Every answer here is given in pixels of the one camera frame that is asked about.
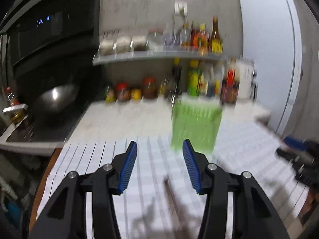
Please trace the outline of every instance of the electrical outlet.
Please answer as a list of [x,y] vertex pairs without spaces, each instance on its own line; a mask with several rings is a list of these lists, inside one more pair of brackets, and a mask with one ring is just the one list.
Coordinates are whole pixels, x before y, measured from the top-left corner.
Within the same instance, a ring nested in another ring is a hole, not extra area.
[[187,2],[175,1],[175,5],[174,5],[175,15],[180,15],[182,10],[184,10],[184,15],[187,16]]

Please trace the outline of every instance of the brown glass bottle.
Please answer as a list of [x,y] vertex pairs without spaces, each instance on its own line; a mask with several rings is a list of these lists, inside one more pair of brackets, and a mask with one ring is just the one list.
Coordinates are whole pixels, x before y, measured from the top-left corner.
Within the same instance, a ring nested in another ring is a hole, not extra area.
[[213,17],[213,30],[209,42],[209,50],[212,53],[221,54],[223,52],[223,40],[218,32],[218,19],[217,16]]

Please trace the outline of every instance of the checkered tablecloth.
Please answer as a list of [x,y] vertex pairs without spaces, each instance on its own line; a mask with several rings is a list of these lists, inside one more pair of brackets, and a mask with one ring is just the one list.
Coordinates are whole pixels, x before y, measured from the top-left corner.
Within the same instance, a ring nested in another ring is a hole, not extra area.
[[[170,134],[67,143],[47,179],[38,215],[69,171],[76,170],[80,175],[94,172],[110,163],[115,155],[125,152],[131,140],[138,144],[138,156],[129,186],[121,196],[113,196],[121,237],[177,237],[182,226],[173,219],[163,183],[169,177],[189,237],[197,238],[206,196],[199,196],[192,189],[182,153],[170,148]],[[293,169],[275,156],[279,146],[276,137],[255,123],[222,121],[214,151],[207,158],[228,172],[250,171],[289,227],[305,202],[308,188],[297,183]],[[232,211],[232,193],[229,192],[227,238],[231,238]],[[91,239],[94,237],[91,193],[87,193],[86,220],[87,237]]]

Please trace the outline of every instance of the metal pivot bolt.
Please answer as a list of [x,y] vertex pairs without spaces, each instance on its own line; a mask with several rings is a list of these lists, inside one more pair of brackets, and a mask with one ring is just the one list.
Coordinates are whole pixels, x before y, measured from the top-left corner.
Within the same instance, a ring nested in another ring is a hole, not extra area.
[[103,165],[103,170],[105,170],[105,171],[110,171],[110,170],[112,170],[112,168],[113,168],[112,164],[104,164]]
[[249,178],[251,178],[251,173],[250,172],[244,172],[243,174],[243,177],[245,177],[246,179],[249,179]]
[[71,179],[75,178],[76,176],[77,176],[77,172],[76,171],[71,171],[71,172],[68,173],[68,177],[71,178]]
[[217,169],[217,165],[216,164],[208,164],[207,165],[207,168],[211,171],[214,171]]

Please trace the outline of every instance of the wooden counter edge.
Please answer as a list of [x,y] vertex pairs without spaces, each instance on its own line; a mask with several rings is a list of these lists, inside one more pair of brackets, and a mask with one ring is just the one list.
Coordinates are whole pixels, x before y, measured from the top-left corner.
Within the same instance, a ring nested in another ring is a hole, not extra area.
[[56,160],[58,159],[60,153],[61,153],[62,148],[57,148],[54,150],[51,159],[49,161],[49,164],[47,165],[47,168],[42,176],[42,179],[40,181],[40,184],[38,186],[38,190],[35,194],[34,197],[34,201],[33,201],[33,205],[32,205],[32,210],[31,210],[31,216],[30,216],[30,223],[29,223],[29,233],[33,227],[33,225],[35,224],[36,218],[37,218],[37,211],[40,205],[40,202],[42,200],[42,196],[44,193],[44,189],[45,189],[45,184],[47,182],[47,177],[49,176]]

